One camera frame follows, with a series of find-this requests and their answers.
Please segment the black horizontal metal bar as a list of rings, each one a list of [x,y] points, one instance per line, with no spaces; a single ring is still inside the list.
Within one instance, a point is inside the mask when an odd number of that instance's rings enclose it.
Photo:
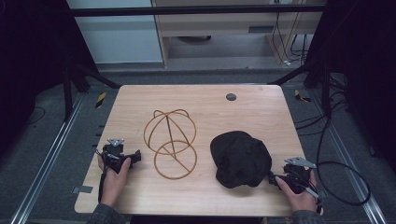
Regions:
[[[230,13],[279,13],[320,12],[326,4],[314,5],[251,5],[251,6],[192,6],[192,7],[123,7],[123,8],[78,8],[69,9],[66,14],[73,17],[104,16],[147,16],[187,14],[230,14]]]

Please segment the light wooden desk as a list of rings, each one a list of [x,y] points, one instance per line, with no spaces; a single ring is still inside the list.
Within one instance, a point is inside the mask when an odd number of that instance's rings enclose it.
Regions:
[[[154,7],[314,5],[327,0],[150,0]],[[189,14],[155,17],[163,62],[169,62],[171,39],[180,36],[264,34],[278,63],[291,56],[292,39],[312,35],[318,27],[319,12],[258,14]]]

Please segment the aluminium floor rail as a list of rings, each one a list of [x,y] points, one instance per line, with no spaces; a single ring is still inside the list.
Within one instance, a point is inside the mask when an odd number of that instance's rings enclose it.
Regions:
[[[372,193],[372,189],[369,183],[361,174],[358,166],[353,161],[350,154],[347,152],[347,147],[344,144],[339,132],[336,130],[336,127],[332,124],[332,120],[328,119],[324,115],[324,112],[321,108],[320,95],[317,91],[314,90],[309,90],[308,92],[318,112],[321,116],[324,117],[324,128],[320,136],[316,156],[318,169],[320,166],[324,165],[341,166],[342,169],[345,171],[347,180],[352,186],[353,192],[358,200],[356,202],[348,202],[346,199],[341,199],[340,195],[331,192],[325,184],[322,184],[322,187],[325,188],[326,192],[329,195],[331,195],[335,200],[339,201],[340,203],[347,204],[349,206],[362,207],[371,224],[389,224],[381,208],[379,207],[374,194]],[[330,141],[333,144],[333,148],[337,155],[338,161],[322,161],[320,159],[322,140],[326,133],[330,137]]]
[[[9,224],[25,224],[28,217],[30,216],[33,207],[39,197],[49,175],[52,170],[54,163],[56,162],[58,155],[64,145],[64,142],[69,135],[78,113],[81,108],[81,104],[86,96],[86,93],[78,93],[75,102],[72,104],[72,112],[70,116],[62,123],[62,126],[57,133],[46,158],[42,161],[39,170],[37,171],[35,178],[27,190],[23,200],[13,214]]]

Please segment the brown wire hat stand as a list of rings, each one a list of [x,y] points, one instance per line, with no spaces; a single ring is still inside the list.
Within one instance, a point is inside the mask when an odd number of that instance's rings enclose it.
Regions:
[[[144,129],[144,142],[153,152],[153,165],[163,178],[178,180],[190,175],[198,162],[194,142],[197,127],[184,109],[155,110]]]

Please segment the black metal stand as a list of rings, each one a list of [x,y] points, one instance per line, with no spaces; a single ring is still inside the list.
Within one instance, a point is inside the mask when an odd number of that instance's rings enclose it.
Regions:
[[[321,108],[324,115],[329,119],[332,116],[330,105],[330,66],[325,61],[313,60],[294,69],[285,76],[269,82],[269,85],[283,85],[288,80],[297,77],[301,73],[308,73],[304,85],[310,89],[321,82]]]
[[[73,58],[66,60],[62,71],[64,86],[64,121],[69,120],[73,113],[71,84],[77,87],[78,92],[87,92],[90,89],[90,85],[85,79],[85,76],[92,77],[111,89],[120,88],[120,84],[101,76],[98,72],[78,63]]]

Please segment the person's left hand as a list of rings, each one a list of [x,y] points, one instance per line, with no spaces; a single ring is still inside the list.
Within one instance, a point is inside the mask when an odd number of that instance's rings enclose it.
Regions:
[[[100,169],[105,174],[100,203],[114,208],[117,204],[118,198],[121,196],[123,189],[126,186],[131,159],[127,158],[124,161],[118,173],[111,168],[106,168],[101,156],[98,156],[97,160]]]

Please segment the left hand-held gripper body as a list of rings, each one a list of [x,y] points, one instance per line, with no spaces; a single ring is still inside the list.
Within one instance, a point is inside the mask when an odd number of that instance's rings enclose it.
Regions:
[[[134,164],[134,154],[123,154],[124,140],[108,138],[107,142],[108,144],[103,146],[103,151],[101,153],[101,158],[104,162],[104,170],[106,171],[108,168],[111,168],[118,174],[127,158],[131,159],[129,168],[132,169]]]

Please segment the person's right hand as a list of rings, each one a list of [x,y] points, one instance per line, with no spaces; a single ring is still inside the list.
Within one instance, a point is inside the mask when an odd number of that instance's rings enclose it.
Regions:
[[[311,211],[314,213],[317,212],[317,199],[312,194],[310,194],[306,190],[300,194],[295,194],[290,189],[290,186],[279,177],[276,178],[276,183],[286,195],[292,213],[297,211]]]

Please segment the white cabinet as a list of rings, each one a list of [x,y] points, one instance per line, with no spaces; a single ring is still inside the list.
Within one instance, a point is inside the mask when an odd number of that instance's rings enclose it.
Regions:
[[[71,9],[152,7],[150,0],[66,0]],[[78,17],[78,27],[97,64],[161,63],[153,16]]]

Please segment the dark curtain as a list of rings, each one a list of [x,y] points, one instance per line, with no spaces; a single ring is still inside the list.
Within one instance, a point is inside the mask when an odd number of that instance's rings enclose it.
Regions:
[[[327,0],[308,61],[346,76],[346,95],[396,173],[396,0]]]
[[[63,82],[51,34],[78,63],[97,70],[76,20],[51,13],[67,9],[66,0],[0,0],[0,159],[11,151],[37,95]]]

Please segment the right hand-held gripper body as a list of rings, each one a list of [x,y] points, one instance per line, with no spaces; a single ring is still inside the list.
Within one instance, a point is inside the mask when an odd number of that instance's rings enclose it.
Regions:
[[[307,191],[317,199],[318,192],[310,180],[311,171],[316,169],[317,166],[302,157],[285,159],[285,163],[286,165],[283,167],[286,175],[284,181],[289,185],[290,189],[296,194]]]

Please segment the black cap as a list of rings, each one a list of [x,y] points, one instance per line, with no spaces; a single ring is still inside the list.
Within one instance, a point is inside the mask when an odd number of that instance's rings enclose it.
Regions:
[[[272,168],[272,158],[263,141],[242,131],[216,136],[210,151],[217,166],[216,179],[228,189],[258,187]]]

